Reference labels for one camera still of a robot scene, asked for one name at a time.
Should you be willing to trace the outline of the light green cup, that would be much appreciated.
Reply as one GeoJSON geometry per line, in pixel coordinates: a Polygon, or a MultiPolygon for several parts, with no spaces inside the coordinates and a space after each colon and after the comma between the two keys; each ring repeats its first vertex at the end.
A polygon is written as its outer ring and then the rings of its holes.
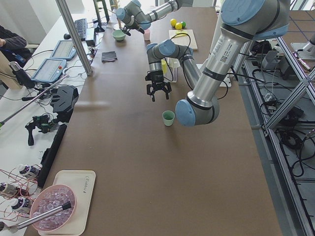
{"type": "Polygon", "coordinates": [[[175,113],[167,110],[162,113],[162,119],[165,126],[172,126],[175,119],[175,113]]]}

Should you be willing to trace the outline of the yellow cup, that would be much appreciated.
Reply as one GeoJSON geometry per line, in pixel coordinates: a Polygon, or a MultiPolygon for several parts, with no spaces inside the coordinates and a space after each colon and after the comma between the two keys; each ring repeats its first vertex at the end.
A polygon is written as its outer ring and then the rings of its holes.
{"type": "Polygon", "coordinates": [[[162,60],[161,60],[161,65],[162,65],[163,74],[166,74],[166,73],[167,73],[168,66],[167,66],[167,62],[166,62],[165,59],[162,59],[162,60]]]}

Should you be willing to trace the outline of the pink cup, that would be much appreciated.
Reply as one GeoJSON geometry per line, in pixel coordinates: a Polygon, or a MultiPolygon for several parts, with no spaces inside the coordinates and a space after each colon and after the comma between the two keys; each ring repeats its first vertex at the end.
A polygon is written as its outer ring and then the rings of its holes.
{"type": "Polygon", "coordinates": [[[149,29],[144,30],[144,34],[143,34],[144,40],[150,41],[150,36],[151,36],[150,30],[149,29]]]}

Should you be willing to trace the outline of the green ceramic bowl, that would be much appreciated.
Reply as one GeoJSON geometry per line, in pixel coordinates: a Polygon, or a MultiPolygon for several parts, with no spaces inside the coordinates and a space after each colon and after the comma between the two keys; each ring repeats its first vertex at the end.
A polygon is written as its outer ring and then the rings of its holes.
{"type": "Polygon", "coordinates": [[[118,29],[118,30],[114,30],[114,31],[112,32],[112,37],[113,37],[116,41],[122,41],[122,40],[125,39],[126,34],[125,34],[122,30],[118,29]]]}

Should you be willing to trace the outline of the dark grey folded cloth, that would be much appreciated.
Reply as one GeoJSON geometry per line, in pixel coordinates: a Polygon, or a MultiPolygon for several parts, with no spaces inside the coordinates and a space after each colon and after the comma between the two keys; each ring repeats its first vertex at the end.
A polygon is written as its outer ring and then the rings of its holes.
{"type": "Polygon", "coordinates": [[[110,62],[115,60],[117,60],[117,55],[115,51],[101,53],[101,62],[110,62]]]}

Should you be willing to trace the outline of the yellow lemon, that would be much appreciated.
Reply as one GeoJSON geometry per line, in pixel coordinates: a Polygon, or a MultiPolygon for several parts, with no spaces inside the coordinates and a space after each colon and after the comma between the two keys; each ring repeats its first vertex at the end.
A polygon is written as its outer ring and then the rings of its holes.
{"type": "Polygon", "coordinates": [[[177,23],[177,20],[176,19],[171,19],[170,20],[170,24],[171,24],[171,26],[174,28],[175,27],[175,25],[176,25],[176,23],[177,23]]]}
{"type": "Polygon", "coordinates": [[[183,28],[182,23],[177,22],[176,25],[175,25],[175,29],[176,29],[176,30],[181,30],[182,28],[183,28]]]}

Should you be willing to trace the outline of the far teach pendant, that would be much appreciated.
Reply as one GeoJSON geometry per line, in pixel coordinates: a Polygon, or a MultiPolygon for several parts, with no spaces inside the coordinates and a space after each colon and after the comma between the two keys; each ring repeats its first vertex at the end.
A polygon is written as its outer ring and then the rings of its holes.
{"type": "Polygon", "coordinates": [[[59,40],[56,44],[51,58],[72,60],[76,55],[76,49],[71,40],[59,40]]]}

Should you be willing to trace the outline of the near teach pendant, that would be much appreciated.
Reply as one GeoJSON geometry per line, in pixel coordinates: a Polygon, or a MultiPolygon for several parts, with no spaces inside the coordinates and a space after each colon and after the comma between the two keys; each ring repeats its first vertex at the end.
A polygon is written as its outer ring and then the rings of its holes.
{"type": "Polygon", "coordinates": [[[31,77],[34,82],[53,83],[62,75],[66,67],[65,59],[46,59],[31,77]]]}

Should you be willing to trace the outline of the seated person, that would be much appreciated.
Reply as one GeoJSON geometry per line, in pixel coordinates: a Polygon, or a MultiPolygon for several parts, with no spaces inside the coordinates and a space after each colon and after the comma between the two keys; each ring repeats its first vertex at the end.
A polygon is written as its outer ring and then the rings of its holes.
{"type": "Polygon", "coordinates": [[[23,37],[3,26],[0,27],[0,51],[8,61],[16,61],[24,67],[32,56],[26,45],[27,41],[23,37]]]}

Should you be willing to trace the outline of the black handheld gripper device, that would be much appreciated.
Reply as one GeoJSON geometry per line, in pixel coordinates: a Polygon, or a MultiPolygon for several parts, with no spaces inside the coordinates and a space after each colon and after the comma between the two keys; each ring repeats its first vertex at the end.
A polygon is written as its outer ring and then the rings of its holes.
{"type": "Polygon", "coordinates": [[[33,116],[32,122],[29,122],[25,128],[27,129],[28,135],[28,145],[34,145],[34,139],[32,135],[32,131],[37,127],[39,128],[39,132],[41,133],[48,133],[50,132],[51,128],[55,126],[59,120],[57,118],[50,120],[49,115],[41,115],[41,116],[33,116]]]}

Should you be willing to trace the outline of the pink bowl of ice cubes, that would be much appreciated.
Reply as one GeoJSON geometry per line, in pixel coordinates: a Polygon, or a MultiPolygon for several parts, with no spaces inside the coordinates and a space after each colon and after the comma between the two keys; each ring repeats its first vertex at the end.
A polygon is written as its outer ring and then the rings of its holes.
{"type": "Polygon", "coordinates": [[[43,190],[32,203],[30,210],[31,218],[60,207],[68,202],[71,203],[71,208],[40,220],[32,224],[32,226],[39,231],[55,231],[70,220],[76,209],[76,195],[69,186],[56,184],[43,190]]]}

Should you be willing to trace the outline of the long silver rod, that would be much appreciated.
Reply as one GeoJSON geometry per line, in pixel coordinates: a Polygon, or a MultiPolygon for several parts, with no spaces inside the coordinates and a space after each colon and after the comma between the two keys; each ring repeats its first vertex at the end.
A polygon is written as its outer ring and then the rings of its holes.
{"type": "Polygon", "coordinates": [[[49,91],[50,89],[54,88],[55,86],[57,86],[59,83],[61,83],[65,78],[68,78],[69,75],[68,74],[62,74],[61,77],[54,82],[53,84],[51,84],[49,87],[45,88],[43,90],[43,92],[41,92],[40,94],[38,94],[37,96],[35,96],[32,100],[30,100],[27,104],[25,104],[23,107],[21,107],[20,109],[18,109],[16,112],[14,112],[13,114],[9,115],[7,118],[5,118],[4,120],[2,120],[0,122],[0,126],[4,126],[10,119],[12,119],[14,116],[16,116],[18,113],[20,113],[21,111],[23,111],[26,107],[28,107],[31,103],[33,103],[34,101],[36,101],[37,99],[39,99],[41,96],[43,96],[47,91],[49,91]]]}

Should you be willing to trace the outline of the aluminium frame post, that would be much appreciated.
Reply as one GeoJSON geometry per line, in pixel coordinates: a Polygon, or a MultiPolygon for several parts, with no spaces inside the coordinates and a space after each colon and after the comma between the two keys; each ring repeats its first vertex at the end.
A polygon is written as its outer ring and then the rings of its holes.
{"type": "Polygon", "coordinates": [[[75,46],[78,57],[82,63],[82,66],[83,66],[86,74],[88,76],[90,76],[93,71],[92,71],[91,65],[87,59],[87,55],[85,53],[81,39],[79,38],[79,35],[78,35],[77,30],[75,28],[75,24],[74,24],[72,15],[70,13],[70,10],[67,6],[67,3],[65,0],[56,0],[56,4],[57,4],[58,9],[61,13],[61,16],[64,20],[66,28],[68,29],[68,32],[72,38],[73,45],[75,46]]]}

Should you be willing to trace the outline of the grey box under frame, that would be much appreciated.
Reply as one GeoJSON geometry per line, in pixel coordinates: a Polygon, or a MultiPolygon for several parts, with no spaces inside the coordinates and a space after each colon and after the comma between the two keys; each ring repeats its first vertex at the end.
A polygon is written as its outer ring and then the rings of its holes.
{"type": "Polygon", "coordinates": [[[277,58],[278,51],[269,51],[263,61],[262,68],[266,70],[279,69],[284,80],[288,80],[291,75],[292,68],[286,57],[277,58]]]}

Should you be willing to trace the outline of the aluminium frame structure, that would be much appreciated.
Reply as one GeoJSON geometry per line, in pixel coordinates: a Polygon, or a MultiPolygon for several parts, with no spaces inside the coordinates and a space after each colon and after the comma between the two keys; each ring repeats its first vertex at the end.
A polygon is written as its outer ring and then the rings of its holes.
{"type": "Polygon", "coordinates": [[[310,38],[290,32],[257,53],[246,43],[237,59],[237,80],[285,236],[315,233],[315,62],[303,51],[310,38]],[[262,68],[269,51],[286,57],[288,80],[279,69],[262,68]]]}

